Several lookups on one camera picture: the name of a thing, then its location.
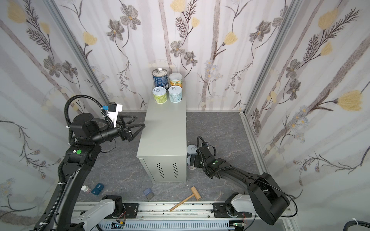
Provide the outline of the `teal labelled white can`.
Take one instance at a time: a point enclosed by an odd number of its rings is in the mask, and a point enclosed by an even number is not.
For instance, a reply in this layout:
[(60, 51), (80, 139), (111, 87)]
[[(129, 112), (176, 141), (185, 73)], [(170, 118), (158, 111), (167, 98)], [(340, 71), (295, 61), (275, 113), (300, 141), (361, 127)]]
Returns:
[(168, 88), (169, 93), (169, 99), (172, 103), (179, 103), (182, 101), (183, 95), (182, 95), (182, 88), (180, 86), (170, 86)]

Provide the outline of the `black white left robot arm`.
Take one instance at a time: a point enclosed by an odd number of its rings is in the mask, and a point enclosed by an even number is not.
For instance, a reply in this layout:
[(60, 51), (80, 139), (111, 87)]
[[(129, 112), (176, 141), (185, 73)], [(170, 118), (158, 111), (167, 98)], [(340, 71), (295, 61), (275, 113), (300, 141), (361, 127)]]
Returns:
[[(69, 106), (80, 98), (96, 103), (103, 118), (83, 113), (71, 120)], [(121, 196), (108, 195), (82, 215), (75, 218), (72, 216), (80, 190), (102, 152), (101, 144), (115, 138), (132, 141), (145, 128), (144, 123), (135, 123), (135, 116), (126, 116), (121, 112), (122, 109), (116, 103), (102, 105), (84, 94), (75, 95), (66, 102), (64, 116), (70, 147), (58, 166), (56, 189), (45, 212), (34, 226), (35, 231), (90, 231), (101, 220), (107, 217), (118, 218), (126, 212)]]

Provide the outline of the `small grey blue block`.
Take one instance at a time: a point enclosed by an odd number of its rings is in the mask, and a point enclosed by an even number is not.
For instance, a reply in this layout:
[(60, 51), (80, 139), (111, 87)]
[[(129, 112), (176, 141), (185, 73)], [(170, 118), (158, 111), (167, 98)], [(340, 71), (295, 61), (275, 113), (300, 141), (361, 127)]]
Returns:
[(151, 188), (146, 188), (144, 191), (143, 191), (144, 195), (146, 196), (147, 200), (151, 200), (154, 198), (154, 193), (152, 191)]

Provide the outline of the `green labelled white can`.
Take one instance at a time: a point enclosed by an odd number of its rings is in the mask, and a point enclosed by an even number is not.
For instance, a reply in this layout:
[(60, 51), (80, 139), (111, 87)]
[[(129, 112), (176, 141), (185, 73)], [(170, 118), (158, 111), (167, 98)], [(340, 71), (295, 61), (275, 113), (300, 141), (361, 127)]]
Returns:
[(167, 90), (164, 87), (155, 87), (152, 90), (153, 98), (156, 104), (167, 102)]

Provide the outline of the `pink labelled white can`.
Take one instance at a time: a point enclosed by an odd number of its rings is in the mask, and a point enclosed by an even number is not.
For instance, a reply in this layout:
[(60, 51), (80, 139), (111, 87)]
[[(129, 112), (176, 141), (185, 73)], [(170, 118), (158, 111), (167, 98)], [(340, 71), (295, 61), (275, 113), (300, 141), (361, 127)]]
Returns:
[(194, 155), (190, 155), (187, 157), (187, 167), (189, 170), (195, 170), (196, 167), (195, 167), (195, 156)]

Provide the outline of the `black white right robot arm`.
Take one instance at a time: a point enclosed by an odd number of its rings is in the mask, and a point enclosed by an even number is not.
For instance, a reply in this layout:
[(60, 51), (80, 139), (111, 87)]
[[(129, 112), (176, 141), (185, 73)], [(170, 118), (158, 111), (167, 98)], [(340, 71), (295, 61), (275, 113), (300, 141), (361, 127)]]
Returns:
[(265, 223), (274, 225), (285, 216), (283, 212), (294, 199), (285, 193), (271, 175), (249, 173), (232, 166), (226, 160), (216, 158), (216, 148), (208, 144), (202, 137), (197, 137), (197, 155), (195, 167), (201, 168), (208, 178), (228, 180), (248, 192), (251, 203)]

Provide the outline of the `aluminium rail base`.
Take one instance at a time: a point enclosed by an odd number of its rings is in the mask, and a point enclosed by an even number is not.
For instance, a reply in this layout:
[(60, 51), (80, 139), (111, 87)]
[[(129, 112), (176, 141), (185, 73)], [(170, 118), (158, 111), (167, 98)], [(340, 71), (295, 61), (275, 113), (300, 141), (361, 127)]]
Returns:
[(225, 202), (190, 201), (170, 211), (174, 202), (123, 203), (123, 211), (113, 215), (114, 204), (77, 203), (71, 217), (71, 230), (84, 231), (252, 231), (282, 226), (288, 229), (291, 210), (270, 225), (254, 211), (245, 199), (246, 211), (237, 212)]

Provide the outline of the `blue toy car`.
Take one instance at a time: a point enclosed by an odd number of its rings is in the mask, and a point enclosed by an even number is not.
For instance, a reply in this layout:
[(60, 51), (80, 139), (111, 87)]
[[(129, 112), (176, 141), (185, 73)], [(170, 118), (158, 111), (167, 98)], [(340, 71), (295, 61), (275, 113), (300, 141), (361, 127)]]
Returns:
[(102, 183), (98, 183), (92, 190), (91, 190), (91, 193), (93, 195), (99, 195), (103, 189), (104, 189), (104, 185)]

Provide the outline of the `orange can with plastic lid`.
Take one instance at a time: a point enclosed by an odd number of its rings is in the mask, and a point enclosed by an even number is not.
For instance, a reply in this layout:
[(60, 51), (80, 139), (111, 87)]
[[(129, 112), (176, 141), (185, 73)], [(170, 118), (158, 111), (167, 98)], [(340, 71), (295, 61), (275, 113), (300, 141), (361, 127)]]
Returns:
[(180, 73), (171, 73), (169, 75), (169, 81), (171, 86), (183, 87), (183, 76)]

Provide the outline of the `wooden mallet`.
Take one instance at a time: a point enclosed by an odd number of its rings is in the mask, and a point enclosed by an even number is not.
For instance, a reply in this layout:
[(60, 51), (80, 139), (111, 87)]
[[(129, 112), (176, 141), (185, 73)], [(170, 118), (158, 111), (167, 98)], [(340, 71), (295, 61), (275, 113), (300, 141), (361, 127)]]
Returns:
[(179, 206), (181, 206), (183, 203), (187, 202), (189, 199), (191, 198), (195, 198), (197, 201), (201, 199), (201, 195), (200, 193), (198, 192), (198, 190), (196, 189), (195, 186), (191, 187), (190, 188), (192, 194), (190, 196), (188, 196), (187, 198), (185, 198), (184, 200), (182, 200), (181, 202), (179, 202), (178, 204), (176, 204), (175, 206), (173, 206), (171, 209), (170, 209), (170, 212), (174, 211), (175, 209), (177, 209)]

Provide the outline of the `blue labelled tin can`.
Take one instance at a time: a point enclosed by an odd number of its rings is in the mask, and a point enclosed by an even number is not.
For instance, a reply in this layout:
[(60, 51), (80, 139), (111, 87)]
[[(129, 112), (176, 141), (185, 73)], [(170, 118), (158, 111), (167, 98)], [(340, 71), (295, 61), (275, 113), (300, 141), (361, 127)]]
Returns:
[(152, 77), (155, 87), (163, 87), (168, 89), (168, 72), (164, 68), (157, 68), (152, 71)]

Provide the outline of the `small white bottle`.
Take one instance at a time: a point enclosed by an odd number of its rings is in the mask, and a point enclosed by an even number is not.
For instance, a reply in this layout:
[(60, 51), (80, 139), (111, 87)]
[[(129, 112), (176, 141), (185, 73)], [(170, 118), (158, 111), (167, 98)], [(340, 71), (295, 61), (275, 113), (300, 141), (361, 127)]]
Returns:
[(91, 189), (87, 186), (87, 185), (83, 185), (81, 187), (81, 190), (85, 193), (89, 193), (91, 191)]

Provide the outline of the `grey metal cabinet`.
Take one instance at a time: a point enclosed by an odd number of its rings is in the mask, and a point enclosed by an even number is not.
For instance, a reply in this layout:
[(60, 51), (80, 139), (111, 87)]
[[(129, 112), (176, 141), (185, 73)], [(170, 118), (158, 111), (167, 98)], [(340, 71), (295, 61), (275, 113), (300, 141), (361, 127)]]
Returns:
[(187, 180), (186, 99), (156, 104), (150, 100), (136, 157), (152, 182)]

